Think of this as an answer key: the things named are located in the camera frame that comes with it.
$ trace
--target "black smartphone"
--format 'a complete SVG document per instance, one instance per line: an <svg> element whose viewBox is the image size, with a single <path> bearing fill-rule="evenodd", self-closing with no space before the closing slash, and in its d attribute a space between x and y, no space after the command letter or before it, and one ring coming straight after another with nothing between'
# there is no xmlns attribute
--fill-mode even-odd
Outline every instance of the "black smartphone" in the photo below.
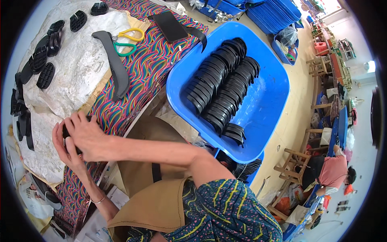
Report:
<svg viewBox="0 0 387 242"><path fill-rule="evenodd" d="M161 32L164 34L169 43L188 37L184 27L177 21L170 11L153 15L153 20L157 26L159 26Z"/></svg>

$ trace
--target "yellow scissor handle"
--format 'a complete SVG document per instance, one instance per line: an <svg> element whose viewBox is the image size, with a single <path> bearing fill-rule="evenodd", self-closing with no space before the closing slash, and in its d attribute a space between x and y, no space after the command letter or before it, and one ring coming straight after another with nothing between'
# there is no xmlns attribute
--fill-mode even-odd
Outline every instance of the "yellow scissor handle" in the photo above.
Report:
<svg viewBox="0 0 387 242"><path fill-rule="evenodd" d="M141 33L141 38L137 39L137 38L134 38L134 37L132 37L132 36L129 36L129 35L125 34L125 33L130 32L130 31L138 31L138 32L140 32L140 33ZM144 31L142 31L142 29L139 29L139 28L131 28L131 29L127 29L127 30L125 30L125 31L119 32L118 35L117 35L117 37L126 37L126 38L128 38L128 39L131 39L131 40L133 40L133 41L138 42L138 41L141 41L141 40L144 39L145 33L144 33Z"/></svg>

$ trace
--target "scissors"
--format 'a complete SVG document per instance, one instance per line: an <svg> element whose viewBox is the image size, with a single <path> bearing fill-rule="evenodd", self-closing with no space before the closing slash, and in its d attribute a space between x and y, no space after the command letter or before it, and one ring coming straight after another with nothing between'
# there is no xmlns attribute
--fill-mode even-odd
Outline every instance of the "scissors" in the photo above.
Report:
<svg viewBox="0 0 387 242"><path fill-rule="evenodd" d="M141 33L141 37L140 37L140 38L134 38L134 37L132 37L132 36L129 36L129 35L125 34L125 33L130 32L130 31L138 31L138 32L140 32L140 33ZM126 44L126 43L119 43L119 42L117 42L117 40L118 40L119 37L126 37L126 38L128 38L128 39L131 39L131 40L133 40L133 41L138 42L138 41L141 41L141 40L144 39L145 33L144 33L144 31L142 31L142 29L139 29L139 28L131 28L131 29L127 29L127 30L125 30L125 31L119 32L118 35L112 36L113 46L114 46L114 49L116 50L118 56L120 56L120 57L127 57L127 56L133 54L133 53L137 50L137 47L136 47L136 45L134 45L134 44ZM117 51L116 45L118 45L118 46L128 46L128 47L133 47L133 49L132 49L130 52L128 52L128 53L123 53L123 54L121 54L120 52Z"/></svg>

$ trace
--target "pink shirt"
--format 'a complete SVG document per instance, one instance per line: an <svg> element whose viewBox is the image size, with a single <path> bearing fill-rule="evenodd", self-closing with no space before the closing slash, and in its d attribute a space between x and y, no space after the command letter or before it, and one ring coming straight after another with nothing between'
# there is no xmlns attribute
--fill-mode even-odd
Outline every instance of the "pink shirt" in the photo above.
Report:
<svg viewBox="0 0 387 242"><path fill-rule="evenodd" d="M347 174L348 169L345 156L325 157L319 180L322 185L339 189Z"/></svg>

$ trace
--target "tan apron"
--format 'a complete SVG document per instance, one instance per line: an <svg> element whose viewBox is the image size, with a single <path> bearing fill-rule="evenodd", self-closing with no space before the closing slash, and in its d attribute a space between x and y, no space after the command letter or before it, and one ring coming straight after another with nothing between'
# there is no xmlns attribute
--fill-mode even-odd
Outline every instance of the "tan apron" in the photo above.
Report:
<svg viewBox="0 0 387 242"><path fill-rule="evenodd" d="M128 138L186 143L171 125L152 116L142 116ZM170 233L185 225L184 168L161 165L161 180L153 183L151 163L119 161L118 167L130 200L108 224L114 242L127 240L128 226Z"/></svg>

